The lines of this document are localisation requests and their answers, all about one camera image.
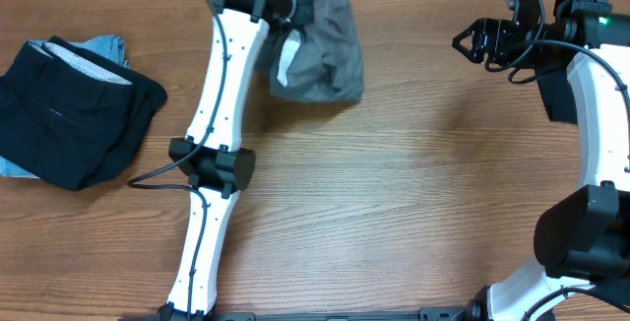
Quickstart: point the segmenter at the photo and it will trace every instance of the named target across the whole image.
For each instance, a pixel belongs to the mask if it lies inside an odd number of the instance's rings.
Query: wooden tabletop
[[[462,305],[532,255],[537,218],[576,188],[577,127],[548,122],[536,85],[512,86],[450,46],[477,18],[511,17],[503,0],[351,1],[360,105],[285,102],[254,80],[244,146],[258,164],[230,220],[219,311]],[[630,13],[630,0],[612,1]],[[209,11],[203,0],[0,0],[0,15],[0,72],[27,39],[117,33],[132,68],[169,94],[119,179],[80,193],[0,179],[0,320],[155,312],[175,279],[189,199],[125,181],[169,163],[169,139],[191,121]],[[155,180],[184,181],[177,171]],[[626,318],[581,297],[558,314]]]

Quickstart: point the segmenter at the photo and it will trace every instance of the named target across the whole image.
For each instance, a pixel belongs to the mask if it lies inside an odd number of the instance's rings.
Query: folded clothing
[[[38,46],[42,46],[46,40],[29,40]],[[130,63],[125,59],[125,40],[120,35],[100,35],[86,42],[71,42],[72,45],[88,49],[114,63],[130,68]],[[34,174],[27,172],[16,164],[0,157],[0,176],[37,178]]]
[[[165,101],[157,82],[59,37],[26,43],[0,84],[0,156],[81,190],[131,163]]]

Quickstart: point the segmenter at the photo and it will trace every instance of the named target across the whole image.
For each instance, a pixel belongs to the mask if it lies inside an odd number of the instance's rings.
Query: stack of folded clothes
[[[0,78],[5,174],[81,190],[131,163],[166,92],[128,68],[121,41],[93,42],[98,53],[56,36],[24,44]]]

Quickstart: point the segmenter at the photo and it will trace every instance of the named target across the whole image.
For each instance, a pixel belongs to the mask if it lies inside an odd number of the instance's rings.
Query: blue fabric
[[[41,46],[46,40],[30,40]],[[125,40],[119,35],[101,35],[86,42],[73,42],[73,45],[90,50],[114,63],[127,69],[131,68],[129,61],[125,59]],[[0,176],[37,178],[35,175],[21,169],[16,164],[0,157]]]

